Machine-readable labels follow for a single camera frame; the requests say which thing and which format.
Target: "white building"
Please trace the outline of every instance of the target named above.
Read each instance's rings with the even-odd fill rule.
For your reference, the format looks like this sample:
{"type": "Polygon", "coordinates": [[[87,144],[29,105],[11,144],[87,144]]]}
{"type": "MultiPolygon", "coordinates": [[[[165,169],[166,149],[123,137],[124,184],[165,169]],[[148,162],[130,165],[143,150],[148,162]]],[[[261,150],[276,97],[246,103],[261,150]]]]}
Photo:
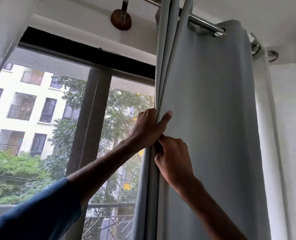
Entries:
{"type": "Polygon", "coordinates": [[[55,120],[78,118],[62,99],[65,91],[49,72],[7,63],[0,72],[0,150],[45,158],[55,120]]]}

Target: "gray curtain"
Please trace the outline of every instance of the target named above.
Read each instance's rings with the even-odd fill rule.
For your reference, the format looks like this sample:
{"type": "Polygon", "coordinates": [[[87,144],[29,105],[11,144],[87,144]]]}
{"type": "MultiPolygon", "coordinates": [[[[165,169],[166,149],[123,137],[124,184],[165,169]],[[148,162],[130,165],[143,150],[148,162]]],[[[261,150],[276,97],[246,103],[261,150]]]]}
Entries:
{"type": "MultiPolygon", "coordinates": [[[[247,32],[239,21],[230,20],[218,24],[227,34],[213,37],[188,23],[192,8],[193,0],[186,0],[178,22],[178,0],[162,0],[156,67],[158,119],[167,110],[173,111],[165,134],[187,143],[194,173],[206,190],[250,240],[271,239],[247,32]]],[[[154,151],[146,152],[151,171],[154,151]]],[[[151,175],[146,173],[140,185],[150,184],[151,175]]],[[[162,177],[155,191],[149,187],[144,195],[146,212],[155,210],[149,205],[155,202],[150,192],[158,190],[159,194],[158,234],[148,239],[209,239],[196,215],[162,177]]],[[[141,216],[135,215],[135,222],[145,219],[142,230],[153,231],[149,216],[141,216]]],[[[134,234],[133,239],[141,238],[134,234]]]]}

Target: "balcony railing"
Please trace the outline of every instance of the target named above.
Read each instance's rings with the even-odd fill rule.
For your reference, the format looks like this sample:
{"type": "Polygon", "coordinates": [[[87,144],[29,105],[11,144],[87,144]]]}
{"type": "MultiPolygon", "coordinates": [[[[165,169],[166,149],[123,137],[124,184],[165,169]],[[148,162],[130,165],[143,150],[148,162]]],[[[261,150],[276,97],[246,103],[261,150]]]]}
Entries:
{"type": "Polygon", "coordinates": [[[1,152],[8,152],[12,156],[17,156],[19,153],[20,146],[10,144],[0,144],[1,152]]]}
{"type": "Polygon", "coordinates": [[[31,115],[32,107],[25,107],[21,105],[10,105],[9,113],[7,118],[18,119],[18,120],[29,120],[31,115]]]}
{"type": "MultiPolygon", "coordinates": [[[[15,205],[1,205],[0,215],[15,205]]],[[[82,240],[128,240],[131,238],[135,203],[88,204],[82,240]]]]}

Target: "curtain rod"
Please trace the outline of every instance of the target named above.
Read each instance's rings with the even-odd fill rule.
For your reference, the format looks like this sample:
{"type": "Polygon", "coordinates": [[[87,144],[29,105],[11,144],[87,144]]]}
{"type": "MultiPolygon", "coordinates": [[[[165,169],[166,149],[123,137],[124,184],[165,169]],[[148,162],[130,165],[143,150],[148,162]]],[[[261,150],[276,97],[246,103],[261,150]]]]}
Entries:
{"type": "MultiPolygon", "coordinates": [[[[153,4],[157,7],[161,7],[161,0],[144,0],[150,4],[153,4]]],[[[218,26],[208,22],[207,20],[204,20],[194,14],[189,14],[189,22],[196,24],[202,28],[205,28],[212,32],[215,37],[220,37],[226,34],[226,31],[223,28],[219,28],[218,26]]]]}

